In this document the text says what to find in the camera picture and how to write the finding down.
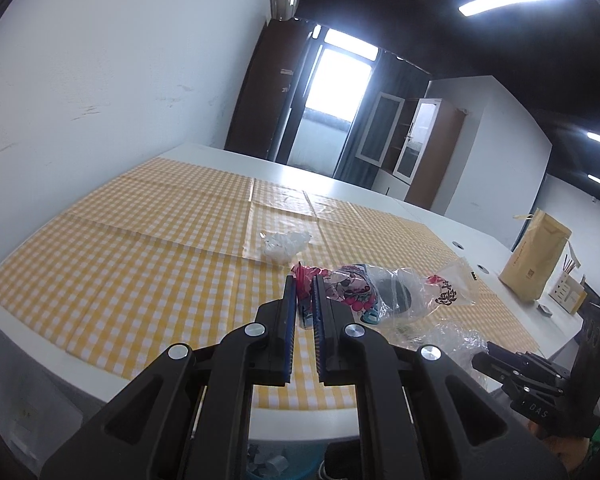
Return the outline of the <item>person's right hand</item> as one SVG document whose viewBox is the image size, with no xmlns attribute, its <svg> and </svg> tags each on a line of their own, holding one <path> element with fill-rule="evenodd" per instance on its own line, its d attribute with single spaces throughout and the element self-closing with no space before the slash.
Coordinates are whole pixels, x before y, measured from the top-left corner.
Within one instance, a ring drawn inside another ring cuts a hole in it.
<svg viewBox="0 0 600 480">
<path fill-rule="evenodd" d="M 592 438 L 547 436 L 535 422 L 527 422 L 528 430 L 562 462 L 570 476 L 576 474 L 600 449 L 600 428 Z"/>
</svg>

